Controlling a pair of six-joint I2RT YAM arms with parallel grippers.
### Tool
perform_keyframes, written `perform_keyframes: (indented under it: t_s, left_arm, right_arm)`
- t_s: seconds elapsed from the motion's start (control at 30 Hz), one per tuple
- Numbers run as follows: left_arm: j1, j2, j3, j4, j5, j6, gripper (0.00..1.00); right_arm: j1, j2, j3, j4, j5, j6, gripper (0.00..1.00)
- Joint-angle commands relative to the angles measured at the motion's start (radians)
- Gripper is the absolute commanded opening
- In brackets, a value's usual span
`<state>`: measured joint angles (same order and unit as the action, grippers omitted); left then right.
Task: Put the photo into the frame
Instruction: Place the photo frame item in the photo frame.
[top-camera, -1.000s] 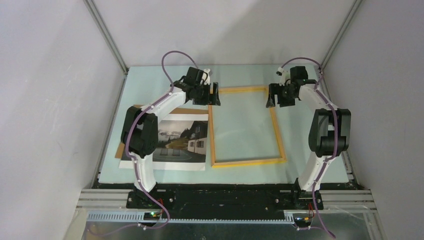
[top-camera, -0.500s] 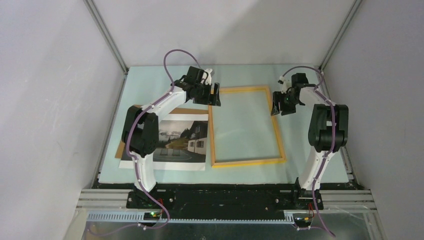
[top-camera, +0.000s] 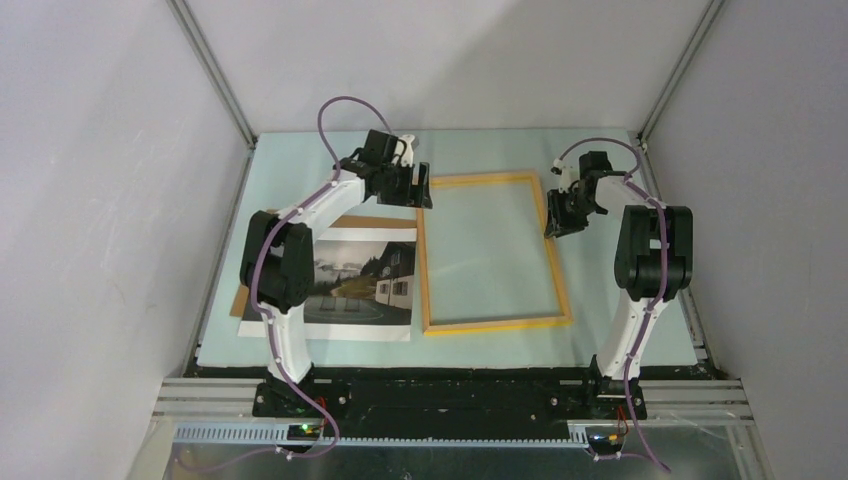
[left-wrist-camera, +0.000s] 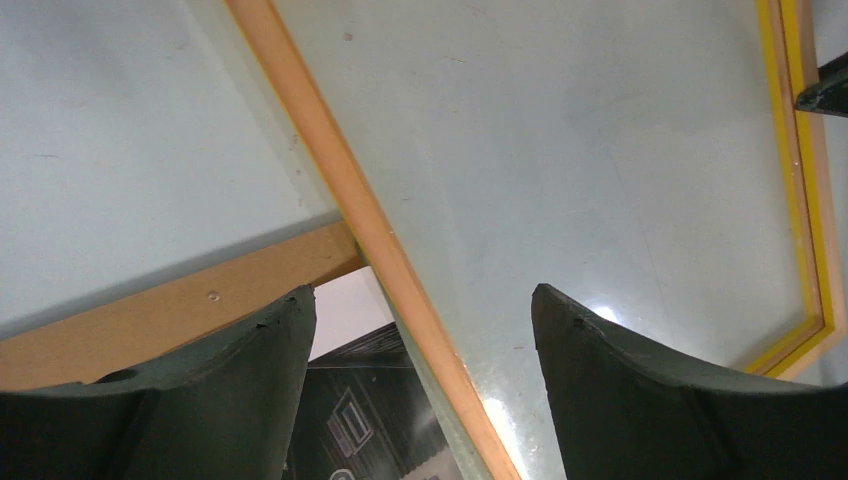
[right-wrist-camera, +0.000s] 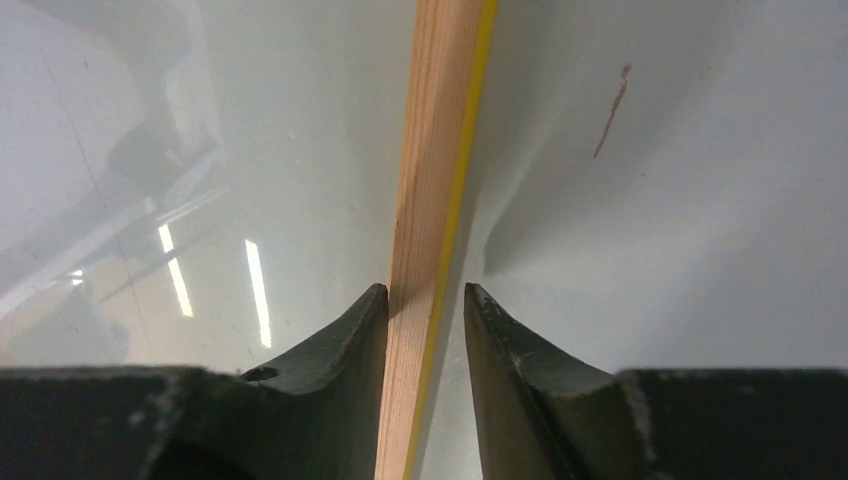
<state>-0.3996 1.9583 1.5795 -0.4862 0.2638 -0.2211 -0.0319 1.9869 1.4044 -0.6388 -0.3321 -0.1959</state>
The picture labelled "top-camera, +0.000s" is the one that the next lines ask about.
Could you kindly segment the yellow wooden picture frame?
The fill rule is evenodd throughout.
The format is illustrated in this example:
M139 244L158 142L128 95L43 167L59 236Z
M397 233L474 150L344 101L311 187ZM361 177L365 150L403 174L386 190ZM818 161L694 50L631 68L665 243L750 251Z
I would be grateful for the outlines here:
M432 187L434 208L417 214L424 334L573 324L536 171L441 176Z

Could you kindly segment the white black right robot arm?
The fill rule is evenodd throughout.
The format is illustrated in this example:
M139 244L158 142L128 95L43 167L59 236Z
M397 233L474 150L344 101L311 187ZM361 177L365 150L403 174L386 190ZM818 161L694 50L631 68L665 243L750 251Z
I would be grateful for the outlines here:
M576 180L547 193L544 234L560 238L585 230L591 215L620 221L613 276L621 296L612 329L592 357L581 392L585 411L606 418L635 391L649 335L668 304L693 277L693 212L649 195L603 151L579 158Z

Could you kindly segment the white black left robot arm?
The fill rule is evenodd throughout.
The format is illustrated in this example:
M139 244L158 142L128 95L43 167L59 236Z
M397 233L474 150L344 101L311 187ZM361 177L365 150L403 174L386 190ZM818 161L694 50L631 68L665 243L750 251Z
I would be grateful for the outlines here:
M371 130L362 147L336 159L331 175L306 199L277 213L249 220L239 278L265 325L269 371L285 381L277 402L292 416L316 403L304 382L313 366L307 348L305 303L315 282L316 240L351 209L375 199L380 205L430 209L430 166L414 160L412 134Z

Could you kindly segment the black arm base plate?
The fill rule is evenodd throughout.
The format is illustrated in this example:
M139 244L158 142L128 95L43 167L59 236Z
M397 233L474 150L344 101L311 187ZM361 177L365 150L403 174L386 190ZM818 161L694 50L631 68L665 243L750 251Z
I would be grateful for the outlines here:
M644 420L637 381L586 368L314 367L294 387L258 384L256 418L304 419L344 439L565 440L580 420Z

